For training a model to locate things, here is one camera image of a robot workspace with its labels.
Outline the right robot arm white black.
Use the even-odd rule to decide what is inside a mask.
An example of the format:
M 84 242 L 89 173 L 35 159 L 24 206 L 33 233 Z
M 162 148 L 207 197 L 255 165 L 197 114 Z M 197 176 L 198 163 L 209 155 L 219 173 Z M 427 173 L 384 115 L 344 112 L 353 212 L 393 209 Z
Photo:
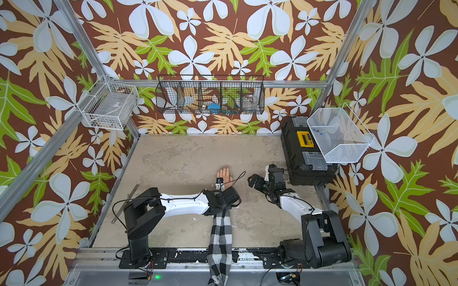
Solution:
M 299 263 L 313 269 L 350 262 L 353 255 L 338 214 L 318 209 L 300 198 L 286 186 L 284 172 L 271 164 L 267 166 L 266 177 L 253 174 L 248 178 L 251 188 L 301 224 L 302 238 L 280 242 L 277 248 L 279 262 L 283 265 Z

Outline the checkered black white sleeve forearm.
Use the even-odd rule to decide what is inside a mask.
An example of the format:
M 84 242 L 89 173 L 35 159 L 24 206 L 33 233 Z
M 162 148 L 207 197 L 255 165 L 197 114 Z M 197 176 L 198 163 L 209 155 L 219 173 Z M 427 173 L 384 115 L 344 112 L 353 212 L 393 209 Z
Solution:
M 210 271 L 209 286 L 226 286 L 229 280 L 232 255 L 232 225 L 230 212 L 223 210 L 213 218 L 207 261 Z

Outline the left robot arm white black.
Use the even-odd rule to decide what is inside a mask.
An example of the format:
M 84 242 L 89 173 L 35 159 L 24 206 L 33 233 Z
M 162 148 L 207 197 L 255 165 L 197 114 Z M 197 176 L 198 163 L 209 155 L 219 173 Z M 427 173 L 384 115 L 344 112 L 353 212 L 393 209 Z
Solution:
M 157 188 L 147 189 L 122 207 L 128 250 L 123 252 L 119 267 L 140 269 L 152 262 L 159 263 L 159 256 L 149 247 L 148 236 L 163 218 L 192 214 L 214 216 L 241 202 L 233 187 L 215 191 L 204 189 L 194 195 L 168 195 L 161 194 Z

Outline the mannequin hand with long nails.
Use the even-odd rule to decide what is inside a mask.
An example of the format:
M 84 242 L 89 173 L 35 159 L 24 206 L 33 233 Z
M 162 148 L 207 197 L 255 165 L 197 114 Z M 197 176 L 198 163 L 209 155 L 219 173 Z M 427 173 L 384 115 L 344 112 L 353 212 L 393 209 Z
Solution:
M 229 168 L 222 168 L 217 172 L 217 183 L 224 184 L 224 188 L 229 188 L 233 184 L 233 177 Z

